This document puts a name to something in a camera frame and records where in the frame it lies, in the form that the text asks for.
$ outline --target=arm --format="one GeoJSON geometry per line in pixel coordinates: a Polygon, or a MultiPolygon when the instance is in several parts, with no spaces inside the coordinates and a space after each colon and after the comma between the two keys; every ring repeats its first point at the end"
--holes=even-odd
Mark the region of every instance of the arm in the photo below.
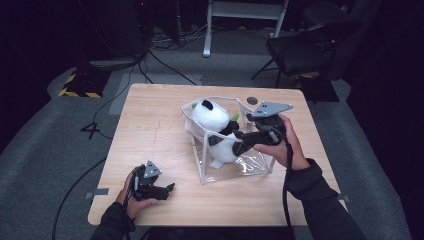
{"type": "MultiPolygon", "coordinates": [[[[322,177],[322,170],[312,159],[306,159],[290,120],[280,115],[286,135],[293,148],[293,163],[288,191],[302,201],[305,218],[314,239],[365,239],[361,229],[337,199],[322,177]]],[[[287,167],[287,148],[284,142],[277,146],[256,144],[253,149],[273,156],[287,167]]]]}
{"type": "Polygon", "coordinates": [[[110,205],[90,239],[122,239],[126,227],[123,214],[122,204],[114,202],[110,205]]]}
{"type": "Polygon", "coordinates": [[[128,175],[124,188],[119,192],[116,202],[112,203],[102,216],[100,225],[96,228],[90,239],[119,239],[121,240],[126,231],[135,230],[134,220],[141,210],[153,205],[156,199],[146,199],[137,201],[134,197],[127,196],[128,186],[131,182],[133,172],[128,175]],[[125,212],[123,204],[125,198],[129,197],[127,211],[125,212]]]}
{"type": "Polygon", "coordinates": [[[309,168],[294,170],[288,190],[302,201],[305,218],[314,239],[366,239],[356,222],[328,186],[322,170],[312,159],[309,168]]]}

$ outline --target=panda plush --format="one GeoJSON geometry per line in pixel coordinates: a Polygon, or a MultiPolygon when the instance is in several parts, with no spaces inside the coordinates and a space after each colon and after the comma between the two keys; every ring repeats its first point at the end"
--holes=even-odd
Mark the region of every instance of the panda plush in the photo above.
{"type": "Polygon", "coordinates": [[[220,168],[225,163],[232,163],[238,159],[233,153],[234,140],[237,139],[233,130],[238,130],[238,114],[230,119],[228,112],[215,102],[203,100],[192,105],[191,118],[203,128],[227,136],[220,138],[212,135],[208,139],[208,150],[214,158],[211,167],[220,168]]]}

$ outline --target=table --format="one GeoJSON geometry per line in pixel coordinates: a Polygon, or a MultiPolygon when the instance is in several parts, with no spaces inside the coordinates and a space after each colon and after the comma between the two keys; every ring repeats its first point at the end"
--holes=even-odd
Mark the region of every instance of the table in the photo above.
{"type": "Polygon", "coordinates": [[[285,0],[283,4],[260,4],[209,0],[203,56],[210,57],[211,55],[213,16],[277,20],[275,31],[271,37],[278,37],[288,2],[289,0],[285,0]]]}
{"type": "MultiPolygon", "coordinates": [[[[285,168],[275,164],[271,174],[243,176],[202,185],[189,135],[184,130],[181,107],[201,97],[237,97],[246,106],[248,97],[292,103],[284,114],[292,120],[307,157],[321,166],[329,185],[339,191],[327,155],[305,98],[299,90],[133,84],[98,184],[108,188],[97,195],[88,215],[97,225],[115,201],[126,176],[151,160],[163,172],[156,186],[175,182],[166,201],[143,210],[135,224],[144,226],[281,226],[286,225],[282,206],[285,168]]],[[[300,201],[288,194],[293,225],[306,225],[300,201]]]]}

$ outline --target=gray carpet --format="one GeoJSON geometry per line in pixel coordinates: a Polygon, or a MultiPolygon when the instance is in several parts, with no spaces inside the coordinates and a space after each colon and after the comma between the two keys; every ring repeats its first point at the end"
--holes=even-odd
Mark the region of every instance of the gray carpet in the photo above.
{"type": "MultiPolygon", "coordinates": [[[[264,47],[268,33],[220,32],[213,37],[208,59],[202,57],[202,39],[178,50],[151,51],[184,75],[201,76],[203,85],[273,87],[275,72],[250,80],[269,60],[264,47]]],[[[141,66],[149,74],[176,74],[150,55],[141,66]]],[[[101,99],[59,97],[72,70],[52,80],[48,88],[51,101],[0,156],[0,239],[51,238],[56,211],[68,189],[108,154],[111,140],[107,137],[113,137],[119,121],[119,115],[109,113],[110,104],[131,69],[113,72],[101,99]],[[106,137],[95,134],[89,140],[89,133],[80,129],[93,122],[94,116],[106,137]]],[[[135,68],[130,77],[139,78],[140,71],[135,68]]],[[[340,102],[309,103],[309,107],[339,186],[352,199],[347,203],[350,214],[368,239],[411,239],[399,197],[345,102],[349,85],[342,80],[333,85],[340,102]]],[[[69,195],[60,213],[57,239],[88,239],[93,232],[87,221],[90,201],[84,195],[96,188],[102,166],[83,178],[69,195]]],[[[145,229],[139,227],[132,234],[134,239],[145,229]]],[[[301,240],[312,239],[307,227],[296,227],[296,235],[301,240]]]]}
{"type": "Polygon", "coordinates": [[[134,83],[174,84],[174,85],[202,85],[201,75],[187,75],[188,79],[178,74],[146,74],[147,78],[140,73],[124,74],[116,91],[115,98],[109,109],[109,114],[120,115],[127,98],[128,90],[134,83]]]}

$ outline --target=black cable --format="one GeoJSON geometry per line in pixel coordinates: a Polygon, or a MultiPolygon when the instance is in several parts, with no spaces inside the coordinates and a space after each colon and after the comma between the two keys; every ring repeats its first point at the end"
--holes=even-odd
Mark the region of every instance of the black cable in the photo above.
{"type": "Polygon", "coordinates": [[[141,74],[143,74],[143,76],[147,79],[147,80],[149,80],[149,82],[151,83],[151,84],[155,84],[148,76],[147,76],[147,74],[145,74],[144,72],[143,72],[143,70],[141,70],[141,67],[140,67],[140,62],[138,62],[138,69],[140,70],[140,72],[141,72],[141,74]]]}
{"type": "MultiPolygon", "coordinates": [[[[128,86],[130,85],[130,82],[131,82],[131,73],[133,72],[133,70],[134,70],[134,67],[135,67],[135,65],[137,65],[137,64],[133,64],[133,66],[132,66],[132,68],[131,68],[131,71],[130,71],[130,74],[128,75],[128,82],[127,82],[127,85],[124,87],[124,89],[122,89],[122,91],[119,93],[119,94],[117,94],[115,97],[113,97],[113,98],[111,98],[111,99],[109,99],[105,104],[103,104],[99,109],[97,109],[97,111],[94,113],[94,115],[93,115],[93,121],[92,121],[92,123],[91,124],[96,124],[96,116],[97,116],[97,114],[100,112],[100,110],[102,110],[107,104],[109,104],[110,102],[112,102],[114,99],[116,99],[117,97],[119,97],[124,91],[125,91],[125,89],[127,89],[128,88],[128,86]]],[[[105,138],[108,138],[108,139],[113,139],[113,138],[111,138],[111,137],[108,137],[108,136],[106,136],[106,135],[104,135],[103,133],[101,133],[100,131],[99,131],[99,133],[100,133],[100,135],[102,135],[103,137],[105,137],[105,138]]]]}
{"type": "Polygon", "coordinates": [[[165,38],[165,39],[152,39],[152,42],[154,43],[154,45],[153,45],[153,49],[155,49],[155,50],[157,50],[157,51],[167,51],[167,50],[177,50],[177,49],[180,49],[180,48],[182,48],[182,47],[184,47],[184,46],[186,46],[187,44],[189,44],[189,43],[192,43],[192,42],[194,42],[194,41],[196,41],[197,39],[199,39],[199,38],[204,38],[205,37],[205,35],[204,36],[195,36],[196,34],[199,34],[199,33],[203,33],[204,31],[206,31],[205,30],[205,27],[206,27],[206,25],[205,26],[203,26],[203,27],[201,27],[201,28],[199,28],[199,29],[197,29],[197,30],[195,30],[195,31],[192,31],[192,32],[190,32],[190,33],[186,33],[186,34],[184,34],[184,35],[181,35],[180,36],[180,41],[182,42],[182,43],[180,43],[180,45],[178,45],[178,46],[176,46],[176,47],[172,47],[172,46],[174,46],[175,44],[171,44],[170,43],[170,41],[171,41],[171,39],[170,38],[165,38]],[[162,43],[162,42],[165,42],[165,41],[167,41],[168,42],[168,46],[166,46],[166,47],[163,47],[163,46],[158,46],[157,44],[158,43],[162,43]]]}
{"type": "Polygon", "coordinates": [[[289,239],[294,240],[296,239],[296,237],[293,232],[293,227],[291,225],[290,213],[289,213],[289,208],[287,205],[287,188],[288,188],[288,182],[290,180],[290,173],[291,173],[291,168],[293,163],[293,147],[288,142],[287,138],[285,138],[284,141],[286,142],[286,147],[287,147],[287,170],[286,170],[286,176],[284,178],[284,184],[283,184],[283,208],[284,208],[284,215],[287,222],[287,228],[289,229],[289,232],[290,232],[289,239]]]}
{"type": "Polygon", "coordinates": [[[147,66],[147,59],[146,58],[144,59],[144,67],[146,68],[146,74],[147,74],[147,72],[149,71],[149,67],[147,66]]]}
{"type": "Polygon", "coordinates": [[[54,219],[53,230],[52,230],[52,240],[55,240],[56,239],[56,225],[57,225],[57,221],[59,219],[59,214],[60,214],[60,211],[62,210],[63,204],[65,204],[65,201],[68,198],[69,194],[72,192],[72,190],[74,189],[74,187],[81,181],[81,179],[83,179],[88,173],[90,173],[94,168],[96,168],[98,165],[100,165],[105,160],[106,160],[106,157],[103,158],[102,160],[100,160],[98,163],[96,163],[90,169],[88,169],[88,171],[86,171],[80,178],[78,178],[78,180],[71,186],[71,188],[66,193],[65,197],[63,198],[63,200],[60,203],[60,206],[59,206],[59,208],[57,210],[56,218],[54,219]]]}
{"type": "Polygon", "coordinates": [[[197,85],[195,82],[191,81],[189,78],[187,78],[186,76],[184,76],[182,73],[178,72],[177,70],[175,70],[174,68],[168,66],[167,64],[165,64],[164,62],[162,62],[161,60],[159,60],[150,50],[148,51],[150,53],[150,55],[152,55],[158,62],[162,63],[165,67],[173,70],[174,72],[178,73],[181,77],[187,79],[189,82],[191,82],[193,85],[197,85]]]}
{"type": "Polygon", "coordinates": [[[116,64],[111,64],[111,65],[100,65],[100,64],[96,64],[96,63],[90,63],[90,65],[93,66],[98,71],[113,72],[113,71],[129,68],[129,67],[133,66],[134,64],[137,64],[138,61],[139,61],[139,57],[134,57],[133,61],[125,62],[125,63],[116,63],[116,64]]]}

